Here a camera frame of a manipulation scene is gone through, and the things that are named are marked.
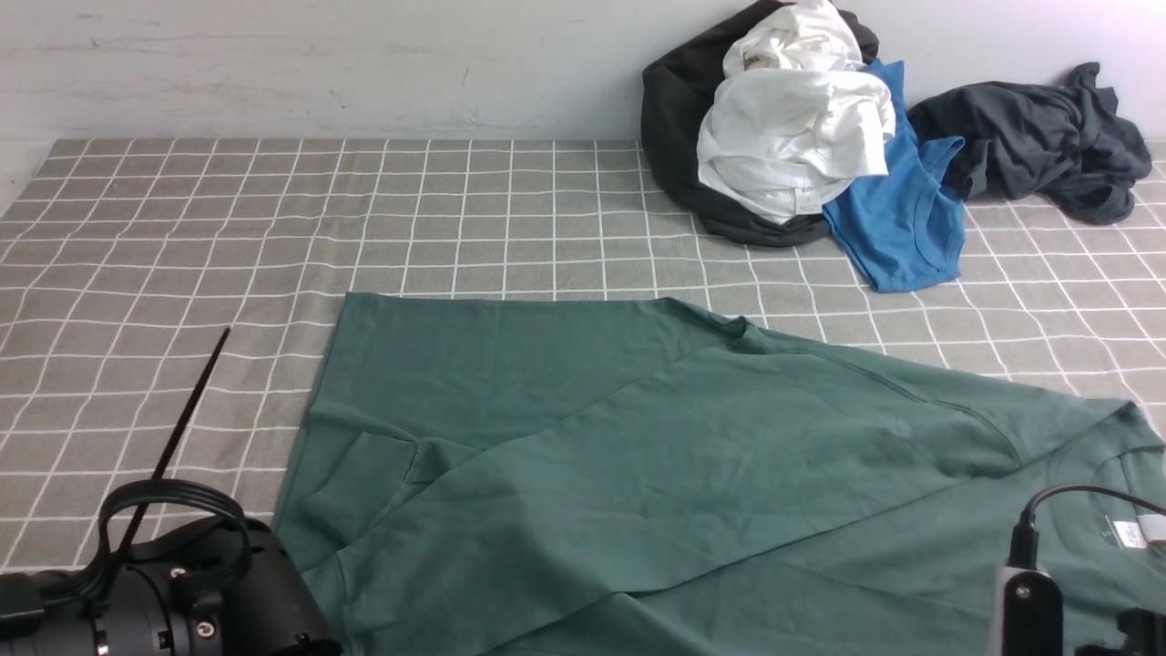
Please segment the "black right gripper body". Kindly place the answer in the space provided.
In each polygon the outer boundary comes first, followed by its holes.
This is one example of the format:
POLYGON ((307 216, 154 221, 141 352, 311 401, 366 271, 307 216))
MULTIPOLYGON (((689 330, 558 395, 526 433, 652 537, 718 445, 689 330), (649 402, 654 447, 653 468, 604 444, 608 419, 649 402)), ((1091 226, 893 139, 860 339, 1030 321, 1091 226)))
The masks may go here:
POLYGON ((1128 656, 1165 656, 1166 655, 1166 616, 1156 611, 1131 608, 1123 611, 1116 619, 1121 635, 1121 655, 1128 656))

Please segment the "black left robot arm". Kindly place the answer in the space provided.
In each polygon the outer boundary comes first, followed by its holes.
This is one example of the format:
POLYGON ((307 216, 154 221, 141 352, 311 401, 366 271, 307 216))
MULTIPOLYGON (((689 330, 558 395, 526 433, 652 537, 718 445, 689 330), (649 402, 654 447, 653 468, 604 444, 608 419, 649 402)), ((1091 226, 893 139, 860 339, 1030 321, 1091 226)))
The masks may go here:
POLYGON ((134 545, 103 613, 83 599, 52 602, 70 570, 3 574, 5 655, 342 655, 344 648, 261 520, 246 532, 201 519, 134 545), (246 576, 184 600, 180 579, 229 564, 251 546, 246 576))

